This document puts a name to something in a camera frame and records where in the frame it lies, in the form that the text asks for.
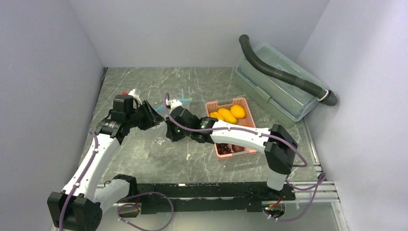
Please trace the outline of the clear zip top bag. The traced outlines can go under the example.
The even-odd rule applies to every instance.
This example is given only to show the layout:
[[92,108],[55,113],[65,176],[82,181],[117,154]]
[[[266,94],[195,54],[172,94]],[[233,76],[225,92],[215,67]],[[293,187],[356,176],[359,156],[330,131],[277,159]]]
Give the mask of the clear zip top bag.
[[[182,108],[188,109],[190,102],[192,101],[192,98],[177,98],[177,100],[182,102]],[[171,108],[168,106],[168,99],[166,99],[165,104],[161,104],[160,106],[156,107],[154,110],[163,118],[167,117],[167,112],[171,113],[174,111],[176,108]]]

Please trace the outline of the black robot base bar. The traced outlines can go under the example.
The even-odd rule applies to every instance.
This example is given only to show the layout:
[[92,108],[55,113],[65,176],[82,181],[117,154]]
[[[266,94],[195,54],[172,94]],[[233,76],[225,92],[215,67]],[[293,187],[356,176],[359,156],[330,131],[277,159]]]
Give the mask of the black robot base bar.
[[138,189],[119,203],[141,206],[143,215],[161,212],[245,210],[260,212],[269,204],[294,201],[295,193],[284,185],[280,191],[266,182],[139,183]]

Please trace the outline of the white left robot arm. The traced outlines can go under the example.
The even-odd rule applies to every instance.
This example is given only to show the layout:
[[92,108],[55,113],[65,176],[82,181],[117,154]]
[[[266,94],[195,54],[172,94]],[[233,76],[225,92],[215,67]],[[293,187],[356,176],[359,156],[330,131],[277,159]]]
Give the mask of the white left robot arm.
[[132,128],[148,130],[163,121],[147,101],[116,95],[108,115],[90,130],[93,142],[75,174],[47,199],[54,226],[61,231],[95,231],[113,204],[121,199],[134,201],[139,193],[135,177],[119,174],[102,189],[98,183]]

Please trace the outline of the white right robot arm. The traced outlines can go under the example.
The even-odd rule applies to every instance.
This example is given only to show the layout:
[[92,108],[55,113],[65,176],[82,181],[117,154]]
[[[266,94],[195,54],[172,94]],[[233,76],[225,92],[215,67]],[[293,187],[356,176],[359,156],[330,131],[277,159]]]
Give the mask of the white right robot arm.
[[207,116],[198,118],[182,106],[166,106],[165,112],[172,141],[189,137],[198,143],[233,144],[264,154],[270,168],[265,186],[266,196],[276,200],[283,195],[283,186],[292,171],[298,150],[290,136],[277,133],[277,126],[251,128]]

